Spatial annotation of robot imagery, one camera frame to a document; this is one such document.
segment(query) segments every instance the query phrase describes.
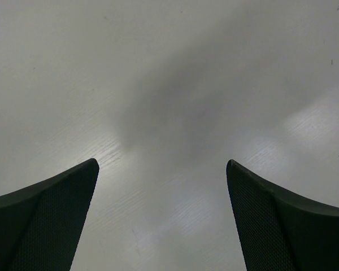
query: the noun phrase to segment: smooth gray surface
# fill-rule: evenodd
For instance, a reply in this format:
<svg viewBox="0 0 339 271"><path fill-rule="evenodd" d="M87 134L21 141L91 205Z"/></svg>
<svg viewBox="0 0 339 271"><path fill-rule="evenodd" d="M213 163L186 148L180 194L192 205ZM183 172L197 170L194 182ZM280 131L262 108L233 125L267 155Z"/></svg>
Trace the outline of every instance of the smooth gray surface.
<svg viewBox="0 0 339 271"><path fill-rule="evenodd" d="M0 195L95 157L72 270L245 270L229 159L339 206L338 5L0 1Z"/></svg>

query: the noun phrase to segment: textured black surface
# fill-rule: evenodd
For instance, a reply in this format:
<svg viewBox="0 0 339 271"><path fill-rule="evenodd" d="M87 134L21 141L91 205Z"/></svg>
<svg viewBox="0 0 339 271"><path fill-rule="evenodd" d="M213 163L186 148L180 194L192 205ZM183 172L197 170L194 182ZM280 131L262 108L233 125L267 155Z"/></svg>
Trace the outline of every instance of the textured black surface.
<svg viewBox="0 0 339 271"><path fill-rule="evenodd" d="M70 270L98 171L91 159L0 197L0 270Z"/></svg>
<svg viewBox="0 0 339 271"><path fill-rule="evenodd" d="M339 270L339 208L268 182L233 160L227 181L248 270Z"/></svg>
<svg viewBox="0 0 339 271"><path fill-rule="evenodd" d="M275 203L231 162L228 188L246 267L249 271L296 270Z"/></svg>

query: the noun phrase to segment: white tabletop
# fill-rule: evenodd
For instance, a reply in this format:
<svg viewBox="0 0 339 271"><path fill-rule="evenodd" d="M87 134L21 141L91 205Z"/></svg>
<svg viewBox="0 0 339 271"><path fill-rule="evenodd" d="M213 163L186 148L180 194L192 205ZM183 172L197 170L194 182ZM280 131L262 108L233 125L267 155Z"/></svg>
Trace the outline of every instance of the white tabletop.
<svg viewBox="0 0 339 271"><path fill-rule="evenodd" d="M0 195L94 157L72 270L245 270L229 159L339 206L338 5L0 1Z"/></svg>

